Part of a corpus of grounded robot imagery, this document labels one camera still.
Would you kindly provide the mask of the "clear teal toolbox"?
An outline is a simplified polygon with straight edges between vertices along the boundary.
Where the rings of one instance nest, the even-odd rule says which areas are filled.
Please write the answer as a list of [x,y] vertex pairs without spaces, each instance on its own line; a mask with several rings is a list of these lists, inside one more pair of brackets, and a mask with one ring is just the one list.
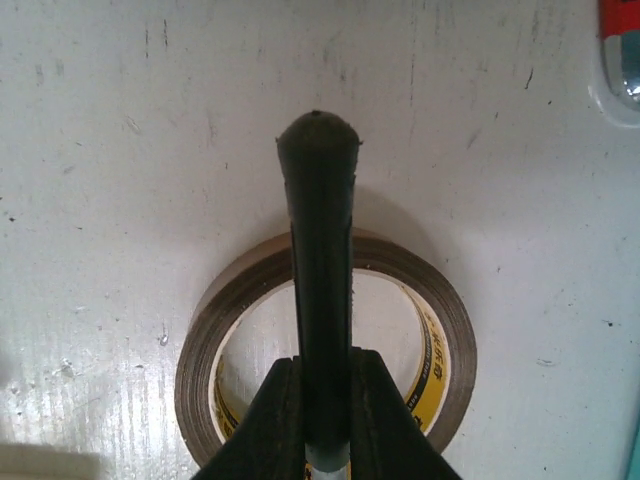
[[639,1],[596,2],[589,94],[605,118],[639,129]]

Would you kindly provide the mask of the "black handled claw hammer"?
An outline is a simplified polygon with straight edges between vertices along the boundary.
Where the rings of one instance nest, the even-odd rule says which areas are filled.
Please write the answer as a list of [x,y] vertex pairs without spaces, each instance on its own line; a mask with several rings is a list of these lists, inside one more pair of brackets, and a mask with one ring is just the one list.
[[290,218],[306,460],[333,474],[350,455],[352,220],[361,142],[338,115],[313,110],[276,145]]

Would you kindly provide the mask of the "brown packing tape roll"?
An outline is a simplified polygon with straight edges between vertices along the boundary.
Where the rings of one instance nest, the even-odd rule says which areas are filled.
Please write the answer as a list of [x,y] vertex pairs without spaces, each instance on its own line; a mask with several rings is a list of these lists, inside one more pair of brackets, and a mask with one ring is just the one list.
[[[427,440],[443,451],[457,432],[475,386],[477,348],[459,294],[435,267],[409,250],[366,231],[354,233],[355,269],[396,286],[420,325],[419,368],[404,401]],[[345,398],[351,345],[351,275],[344,263],[330,280],[312,273],[304,249],[287,234],[259,244],[230,264],[196,308],[180,354],[175,410],[194,460],[205,464],[240,422],[220,389],[222,352],[241,318],[293,283],[306,372],[323,398]]]

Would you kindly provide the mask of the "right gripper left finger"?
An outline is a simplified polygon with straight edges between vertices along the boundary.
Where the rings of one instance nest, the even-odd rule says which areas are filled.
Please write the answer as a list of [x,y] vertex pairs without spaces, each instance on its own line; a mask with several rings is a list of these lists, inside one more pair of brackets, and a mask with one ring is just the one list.
[[302,480],[306,466],[300,360],[274,362],[243,421],[195,480]]

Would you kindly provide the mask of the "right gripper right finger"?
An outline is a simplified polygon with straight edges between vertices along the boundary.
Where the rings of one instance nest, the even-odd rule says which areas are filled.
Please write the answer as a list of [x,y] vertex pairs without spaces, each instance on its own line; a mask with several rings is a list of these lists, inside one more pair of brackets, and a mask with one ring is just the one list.
[[421,432],[381,355],[351,351],[351,477],[448,480],[459,475]]

